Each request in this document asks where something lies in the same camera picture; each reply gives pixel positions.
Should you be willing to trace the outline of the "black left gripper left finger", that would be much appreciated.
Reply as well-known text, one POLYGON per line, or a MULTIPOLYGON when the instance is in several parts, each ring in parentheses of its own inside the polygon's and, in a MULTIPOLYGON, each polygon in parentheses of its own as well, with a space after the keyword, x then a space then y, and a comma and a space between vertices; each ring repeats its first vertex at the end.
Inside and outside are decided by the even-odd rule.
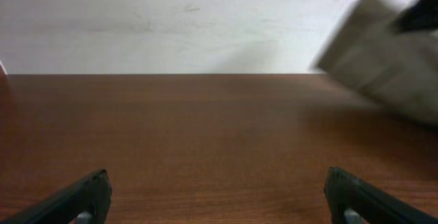
POLYGON ((99 169, 55 194, 4 220, 7 224, 104 224, 112 187, 107 171, 99 169))

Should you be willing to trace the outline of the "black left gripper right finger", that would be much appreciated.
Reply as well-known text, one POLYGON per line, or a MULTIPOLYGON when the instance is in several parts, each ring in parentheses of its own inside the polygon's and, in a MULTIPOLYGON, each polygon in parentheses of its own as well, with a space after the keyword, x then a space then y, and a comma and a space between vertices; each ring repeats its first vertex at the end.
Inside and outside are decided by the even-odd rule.
POLYGON ((437 218, 339 167, 331 167, 328 171, 324 195, 334 224, 437 224, 437 218))

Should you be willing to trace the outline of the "khaki green shorts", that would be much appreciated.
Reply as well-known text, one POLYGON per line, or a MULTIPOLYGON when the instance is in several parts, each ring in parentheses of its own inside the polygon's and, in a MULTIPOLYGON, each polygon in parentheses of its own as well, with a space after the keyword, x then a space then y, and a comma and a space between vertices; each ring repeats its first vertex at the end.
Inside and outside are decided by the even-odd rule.
POLYGON ((437 125, 437 34, 397 32, 389 0, 357 0, 316 67, 396 114, 437 125))

